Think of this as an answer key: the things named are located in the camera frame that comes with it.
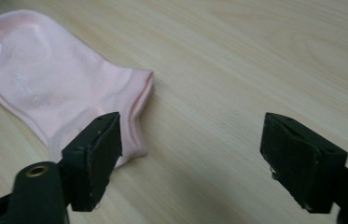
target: wood grain surface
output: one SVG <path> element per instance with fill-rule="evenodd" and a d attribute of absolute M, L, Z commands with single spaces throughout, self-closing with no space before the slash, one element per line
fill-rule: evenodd
<path fill-rule="evenodd" d="M 71 223 L 335 223 L 336 206 L 309 215 L 271 179 L 259 144 L 274 112 L 348 151 L 348 0 L 0 0 L 0 14 L 20 8 L 112 63 L 155 71 L 141 119 L 149 154 Z M 0 197 L 48 159 L 0 106 Z"/>

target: light wooden surface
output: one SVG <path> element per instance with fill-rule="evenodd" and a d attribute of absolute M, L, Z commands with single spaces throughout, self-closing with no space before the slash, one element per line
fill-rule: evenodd
<path fill-rule="evenodd" d="M 0 1 L 50 16 L 112 63 L 155 71 L 150 153 L 72 223 L 335 223 L 309 215 L 258 152 L 265 112 L 348 151 L 348 0 Z M 0 197 L 48 151 L 0 106 Z"/>

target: sock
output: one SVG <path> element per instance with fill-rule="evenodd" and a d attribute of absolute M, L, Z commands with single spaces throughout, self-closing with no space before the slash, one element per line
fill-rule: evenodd
<path fill-rule="evenodd" d="M 52 161 L 93 119 L 115 111 L 123 146 L 116 167 L 146 155 L 139 115 L 152 85 L 152 71 L 113 65 L 45 15 L 0 15 L 0 104 L 48 147 Z"/>

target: metal screw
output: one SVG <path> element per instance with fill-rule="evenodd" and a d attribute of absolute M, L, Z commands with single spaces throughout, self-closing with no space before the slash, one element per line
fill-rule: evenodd
<path fill-rule="evenodd" d="M 31 169 L 29 169 L 25 175 L 28 177 L 37 177 L 37 176 L 44 174 L 48 170 L 49 170 L 48 166 L 45 166 L 45 165 L 36 166 L 36 167 L 32 167 Z"/>

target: pink sock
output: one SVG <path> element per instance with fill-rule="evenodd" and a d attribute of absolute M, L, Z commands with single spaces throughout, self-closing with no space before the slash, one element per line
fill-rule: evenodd
<path fill-rule="evenodd" d="M 149 70 L 117 67 L 30 10 L 0 15 L 0 104 L 49 148 L 52 161 L 96 117 L 121 115 L 123 156 L 147 154 L 139 115 L 153 85 Z"/>

